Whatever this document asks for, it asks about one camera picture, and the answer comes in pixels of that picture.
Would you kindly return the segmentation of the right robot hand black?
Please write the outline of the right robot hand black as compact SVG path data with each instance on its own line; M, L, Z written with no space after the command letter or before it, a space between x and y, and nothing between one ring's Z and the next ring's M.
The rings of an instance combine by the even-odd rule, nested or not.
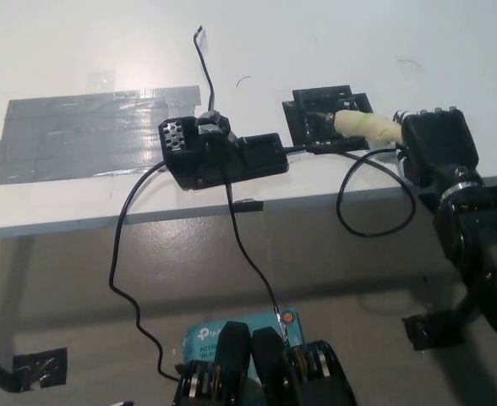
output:
M467 120L456 107L433 111L398 111L402 174L419 188L432 187L438 197L483 184L478 151Z

